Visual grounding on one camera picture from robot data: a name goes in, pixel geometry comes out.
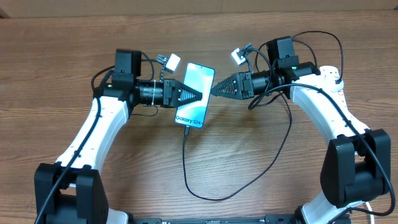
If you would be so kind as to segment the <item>blue Samsung Galaxy smartphone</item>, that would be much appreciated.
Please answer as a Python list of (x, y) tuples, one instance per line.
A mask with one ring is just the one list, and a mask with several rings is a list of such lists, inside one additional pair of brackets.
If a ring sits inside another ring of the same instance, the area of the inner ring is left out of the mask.
[(175, 114), (175, 122), (194, 128), (202, 128), (210, 99), (215, 70), (189, 62), (185, 72), (183, 88), (178, 91), (181, 103)]

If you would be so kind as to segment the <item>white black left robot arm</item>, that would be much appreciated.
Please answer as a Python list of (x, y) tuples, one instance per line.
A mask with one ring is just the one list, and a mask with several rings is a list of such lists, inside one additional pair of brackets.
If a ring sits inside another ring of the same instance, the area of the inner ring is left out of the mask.
[(139, 50), (118, 49), (113, 66), (93, 86), (90, 113), (55, 163), (41, 163), (34, 175), (36, 223), (134, 223), (131, 213), (113, 210), (101, 181), (110, 147), (135, 106), (178, 108), (203, 94), (174, 79), (141, 80)]

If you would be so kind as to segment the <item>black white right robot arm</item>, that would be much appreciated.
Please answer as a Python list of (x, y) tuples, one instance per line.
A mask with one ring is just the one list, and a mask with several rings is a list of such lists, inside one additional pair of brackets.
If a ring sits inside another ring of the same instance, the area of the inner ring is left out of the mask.
[(307, 114), (321, 133), (326, 155), (321, 192), (291, 215), (266, 215), (267, 223), (349, 223), (349, 214), (378, 196), (393, 195), (391, 139), (356, 119), (346, 105), (343, 74), (335, 67), (300, 62), (295, 38), (266, 43), (269, 69), (238, 72), (211, 89), (212, 95), (251, 100), (258, 107), (271, 93), (285, 95)]

